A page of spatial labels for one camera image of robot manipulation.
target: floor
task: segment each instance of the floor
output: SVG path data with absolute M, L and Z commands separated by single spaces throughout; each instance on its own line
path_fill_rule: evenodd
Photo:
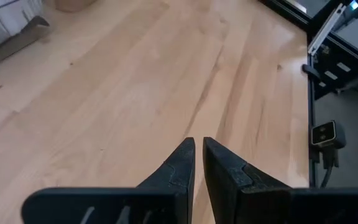
M 193 223 L 213 223 L 205 136 L 308 186 L 306 35 L 262 3 L 100 0 L 54 18 L 0 64 L 0 224 L 45 187 L 135 187 L 187 136 Z
M 313 17 L 319 12 L 329 0 L 296 0 L 302 6 L 306 7 L 306 13 Z

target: cable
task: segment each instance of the cable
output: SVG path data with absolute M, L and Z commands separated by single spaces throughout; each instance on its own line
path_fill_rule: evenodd
M 331 176 L 331 172 L 333 171 L 333 166 L 328 167 L 326 171 L 326 175 L 324 176 L 324 179 L 321 183 L 320 188 L 325 188 L 328 184 L 329 177 Z

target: wooden surface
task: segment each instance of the wooden surface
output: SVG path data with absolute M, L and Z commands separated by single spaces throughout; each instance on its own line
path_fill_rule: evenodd
M 306 36 L 255 0 L 99 0 L 0 64 L 0 223 L 33 191 L 136 186 L 196 139 L 195 223 L 212 223 L 204 136 L 308 185 Z

